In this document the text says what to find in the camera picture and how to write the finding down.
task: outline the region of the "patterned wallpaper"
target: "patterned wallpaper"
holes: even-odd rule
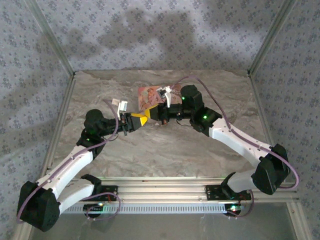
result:
[[[68,75],[23,0],[0,1],[0,239],[21,186],[39,178]]]
[[[298,0],[254,76],[276,142],[289,149],[314,239],[320,239],[320,2]]]
[[[282,0],[38,0],[73,69],[246,70]]]

